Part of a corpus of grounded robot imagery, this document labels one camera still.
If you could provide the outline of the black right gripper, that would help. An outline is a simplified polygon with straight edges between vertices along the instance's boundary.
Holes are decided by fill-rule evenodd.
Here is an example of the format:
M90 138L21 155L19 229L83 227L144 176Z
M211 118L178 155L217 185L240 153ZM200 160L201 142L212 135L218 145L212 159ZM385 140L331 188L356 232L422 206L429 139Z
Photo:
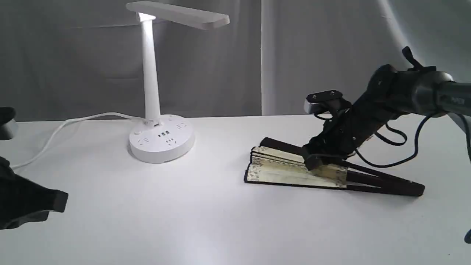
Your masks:
M393 110L361 96L351 107L331 113L323 130L302 146L302 157L308 170L324 165L342 165L369 137L393 119Z

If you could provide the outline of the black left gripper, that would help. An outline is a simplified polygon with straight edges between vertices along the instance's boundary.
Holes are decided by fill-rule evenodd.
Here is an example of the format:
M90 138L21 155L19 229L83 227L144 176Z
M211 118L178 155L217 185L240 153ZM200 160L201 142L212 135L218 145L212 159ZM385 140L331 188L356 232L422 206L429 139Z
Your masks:
M1 230L46 221L51 212L63 213L68 193L45 188L14 173L10 162L0 158Z

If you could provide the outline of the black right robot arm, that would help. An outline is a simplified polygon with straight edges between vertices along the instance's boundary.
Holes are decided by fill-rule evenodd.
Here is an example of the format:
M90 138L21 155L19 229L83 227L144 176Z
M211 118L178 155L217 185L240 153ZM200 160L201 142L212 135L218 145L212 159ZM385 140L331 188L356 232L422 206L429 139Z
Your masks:
M417 114L429 120L448 113L464 122L470 145L470 83L455 82L436 67L414 67L397 71L391 65L379 67L366 91L354 102L336 90L312 93L306 97L306 112L318 116L329 112L323 130L302 147L305 166L315 169L336 164L353 153L391 120Z

